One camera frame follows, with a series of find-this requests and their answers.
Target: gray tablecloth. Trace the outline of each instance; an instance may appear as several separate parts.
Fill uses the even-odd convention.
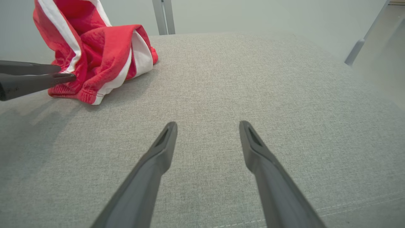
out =
[[[99,106],[46,91],[0,103],[1,227],[89,227],[169,121],[151,227],[265,227],[240,120],[328,227],[403,226],[405,114],[348,66],[292,34],[150,40],[153,70]]]

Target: floor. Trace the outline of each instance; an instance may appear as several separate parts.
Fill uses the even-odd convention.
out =
[[[353,69],[405,110],[405,6],[387,6]]]

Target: white stitched seam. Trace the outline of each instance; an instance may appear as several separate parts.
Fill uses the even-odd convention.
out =
[[[259,219],[259,220],[256,220],[256,221],[249,221],[249,222],[235,223],[235,224],[229,224],[229,225],[222,225],[222,226],[214,226],[214,227],[211,227],[211,228],[232,227],[232,226],[239,226],[239,225],[243,225],[243,224],[249,224],[249,223],[261,222],[261,221],[265,221],[265,219]]]
[[[345,211],[339,211],[339,212],[335,212],[335,213],[330,213],[330,214],[326,214],[326,215],[321,215],[320,217],[325,217],[325,216],[328,216],[328,215],[336,215],[336,214],[344,213],[344,212],[347,212],[347,211],[354,211],[354,210],[357,210],[357,209],[361,209],[361,208],[365,208],[365,207],[369,207],[369,206],[374,206],[374,205],[377,205],[377,204],[382,204],[382,203],[386,203],[386,202],[390,202],[390,201],[394,201],[394,200],[399,200],[399,199],[403,199],[403,198],[405,198],[405,196],[399,197],[399,198],[395,198],[395,199],[392,199],[392,200],[387,200],[387,201],[379,202],[379,203],[376,203],[376,204],[371,204],[371,205],[361,206],[361,207],[357,207],[357,208],[353,208],[353,209],[349,209],[349,210],[345,210]]]
[[[357,201],[353,201],[353,202],[349,202],[349,203],[338,204],[338,205],[335,205],[335,206],[323,207],[323,208],[316,209],[316,211],[329,209],[329,208],[334,208],[334,207],[343,206],[343,205],[348,205],[348,204],[353,204],[353,203],[358,203],[358,202],[362,202],[362,201],[366,201],[366,200],[373,200],[373,199],[377,199],[377,198],[380,198],[380,197],[383,197],[383,196],[389,196],[389,195],[397,194],[397,193],[400,193],[400,192],[403,192],[403,191],[405,191],[405,190],[397,191],[397,192],[393,192],[393,193],[388,193],[388,194],[380,195],[380,196],[376,196],[376,197],[371,197],[371,198],[367,198],[367,199],[363,199],[363,200],[357,200]]]

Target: textured gray fabric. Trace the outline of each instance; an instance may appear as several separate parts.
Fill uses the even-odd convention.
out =
[[[405,223],[405,115],[288,34],[151,37],[153,70],[100,106],[0,103],[2,227],[89,227],[168,121],[151,227],[266,226],[238,124],[250,121],[328,227]]]

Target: red garment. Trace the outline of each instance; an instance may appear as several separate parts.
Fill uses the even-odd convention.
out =
[[[98,105],[104,95],[152,70],[158,60],[143,27],[112,27],[99,0],[35,0],[34,22],[55,51],[52,64],[77,77],[50,88],[52,97]]]

